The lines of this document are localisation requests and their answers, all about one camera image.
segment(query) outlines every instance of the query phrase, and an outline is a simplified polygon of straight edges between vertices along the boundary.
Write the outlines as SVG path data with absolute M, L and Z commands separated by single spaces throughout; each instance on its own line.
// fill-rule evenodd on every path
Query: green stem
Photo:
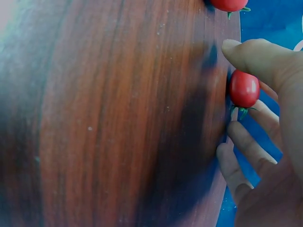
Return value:
M 229 20 L 231 19 L 231 15 L 232 15 L 232 12 L 227 12 L 227 17 Z
M 251 11 L 251 9 L 250 9 L 250 8 L 248 8 L 248 7 L 244 7 L 244 8 L 243 8 L 243 9 L 241 9 L 240 11 L 250 12 L 250 11 Z

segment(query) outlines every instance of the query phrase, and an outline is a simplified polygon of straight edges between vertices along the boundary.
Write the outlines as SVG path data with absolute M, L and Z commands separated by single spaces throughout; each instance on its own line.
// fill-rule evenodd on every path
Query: blue surface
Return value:
M 278 45 L 294 49 L 294 47 L 303 40 L 302 15 L 303 1 L 264 1 L 250 0 L 247 5 L 251 12 L 241 12 L 241 40 L 242 42 L 264 38 Z M 268 107 L 279 114 L 278 105 L 266 94 L 261 93 L 260 99 Z M 241 123 L 248 129 L 255 140 L 269 152 L 274 158 L 281 158 L 280 152 L 270 142 L 268 136 L 250 117 L 245 117 Z M 246 177 L 253 185 L 259 182 L 259 177 L 247 163 L 245 158 L 235 148 L 235 154 Z M 232 201 L 228 189 L 225 191 L 217 227 L 232 227 L 237 208 Z

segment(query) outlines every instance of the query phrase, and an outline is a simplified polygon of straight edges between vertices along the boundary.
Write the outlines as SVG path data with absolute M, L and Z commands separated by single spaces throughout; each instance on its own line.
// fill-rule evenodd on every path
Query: wood grain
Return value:
M 0 226 L 215 226 L 228 64 L 200 0 L 0 2 Z

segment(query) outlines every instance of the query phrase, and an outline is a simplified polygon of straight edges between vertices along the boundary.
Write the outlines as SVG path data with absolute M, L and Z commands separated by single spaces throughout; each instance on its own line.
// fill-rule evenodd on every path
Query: red cherry tomato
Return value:
M 250 108 L 260 96 L 259 80 L 248 73 L 235 70 L 229 84 L 229 94 L 235 106 Z
M 210 0 L 211 4 L 222 11 L 225 12 L 236 12 L 243 9 L 248 0 Z

